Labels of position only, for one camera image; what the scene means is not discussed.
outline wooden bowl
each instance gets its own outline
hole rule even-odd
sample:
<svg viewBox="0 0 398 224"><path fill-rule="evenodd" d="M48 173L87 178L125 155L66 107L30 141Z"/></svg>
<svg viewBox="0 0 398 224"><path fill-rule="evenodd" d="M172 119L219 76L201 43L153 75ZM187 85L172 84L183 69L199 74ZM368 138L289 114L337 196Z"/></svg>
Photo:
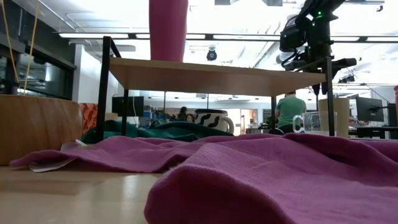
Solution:
<svg viewBox="0 0 398 224"><path fill-rule="evenodd" d="M0 95L0 166L31 152L60 150L80 139L78 103L33 96Z"/></svg>

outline pink cylinder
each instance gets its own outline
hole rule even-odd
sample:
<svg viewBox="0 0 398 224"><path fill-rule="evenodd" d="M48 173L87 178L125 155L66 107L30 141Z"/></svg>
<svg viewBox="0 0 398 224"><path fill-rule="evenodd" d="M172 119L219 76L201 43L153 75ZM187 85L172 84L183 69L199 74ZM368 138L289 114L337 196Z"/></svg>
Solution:
<svg viewBox="0 0 398 224"><path fill-rule="evenodd" d="M396 111L397 111L397 121L398 121L398 86L394 87L394 91L396 93Z"/></svg>
<svg viewBox="0 0 398 224"><path fill-rule="evenodd" d="M150 59L182 62L188 0L149 0Z"/></svg>

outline green shirt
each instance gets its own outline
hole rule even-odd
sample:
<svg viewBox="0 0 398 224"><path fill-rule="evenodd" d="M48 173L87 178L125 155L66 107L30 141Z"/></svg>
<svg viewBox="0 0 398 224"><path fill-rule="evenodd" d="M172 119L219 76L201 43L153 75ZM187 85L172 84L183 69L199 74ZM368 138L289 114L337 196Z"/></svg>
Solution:
<svg viewBox="0 0 398 224"><path fill-rule="evenodd" d="M276 109L279 110L278 127L293 125L293 117L300 115L306 110L305 102L296 96L287 96L279 100ZM300 125L300 120L296 120L296 125Z"/></svg>

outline teal blanket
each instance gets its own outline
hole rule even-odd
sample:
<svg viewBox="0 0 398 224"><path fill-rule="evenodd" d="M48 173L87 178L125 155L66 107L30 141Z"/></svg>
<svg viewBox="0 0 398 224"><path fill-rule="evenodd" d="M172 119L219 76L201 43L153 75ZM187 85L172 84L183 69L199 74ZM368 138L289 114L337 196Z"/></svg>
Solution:
<svg viewBox="0 0 398 224"><path fill-rule="evenodd" d="M104 139L112 136L120 136L122 130L122 122L105 121ZM82 141L86 144L95 144L96 129L90 129L82 137ZM150 129L136 128L134 125L127 124L127 136L132 138L162 138L173 139L178 141L192 142L208 136L233 136L230 133L208 128L199 124L189 122L170 122L161 124Z"/></svg>

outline man in green shirt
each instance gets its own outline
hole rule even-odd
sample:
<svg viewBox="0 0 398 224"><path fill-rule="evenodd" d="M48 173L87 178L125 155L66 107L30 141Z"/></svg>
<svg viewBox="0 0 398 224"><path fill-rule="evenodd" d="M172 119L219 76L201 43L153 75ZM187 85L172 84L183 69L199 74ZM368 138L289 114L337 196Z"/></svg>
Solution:
<svg viewBox="0 0 398 224"><path fill-rule="evenodd" d="M285 134L293 132L293 117L307 110L305 102L296 97L296 91L285 95L276 106L275 116L279 119L278 128ZM300 129L300 120L296 120L296 129Z"/></svg>

